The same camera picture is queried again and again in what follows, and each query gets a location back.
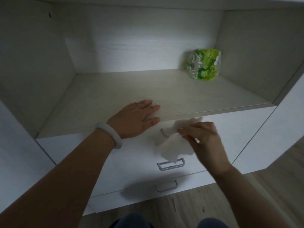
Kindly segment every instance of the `hand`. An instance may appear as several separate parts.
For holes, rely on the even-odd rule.
[[[230,164],[213,122],[198,122],[178,129],[194,149],[197,158],[212,176],[220,175],[230,170]]]
[[[131,103],[112,116],[107,124],[111,126],[122,139],[136,137],[160,121],[158,117],[144,121],[147,115],[152,114],[161,107],[160,105],[150,106],[152,102],[152,100],[143,100]]]

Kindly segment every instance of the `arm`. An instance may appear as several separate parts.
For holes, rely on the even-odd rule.
[[[199,122],[179,129],[199,161],[213,176],[228,199],[238,225],[245,227],[288,227],[277,211],[245,177],[230,164],[212,122]]]
[[[160,106],[150,101],[129,104],[107,124],[121,138],[135,137],[157,124],[144,118]],[[0,214],[1,227],[77,227],[99,177],[115,147],[112,137],[94,130],[65,159]]]

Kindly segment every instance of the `cabinet shelf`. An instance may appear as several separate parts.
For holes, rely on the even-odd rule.
[[[78,74],[55,106],[38,138],[84,133],[106,122],[125,105],[153,99],[162,121],[273,106],[218,75],[191,79],[186,70]]]

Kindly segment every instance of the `blue pants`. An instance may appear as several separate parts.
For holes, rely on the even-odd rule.
[[[115,221],[109,228],[154,228],[139,213],[131,213]],[[216,218],[205,218],[200,221],[197,228],[229,228],[225,223]]]

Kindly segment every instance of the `green plastic package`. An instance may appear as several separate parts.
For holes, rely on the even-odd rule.
[[[187,69],[191,78],[212,80],[219,73],[221,51],[218,49],[197,49],[188,58]]]

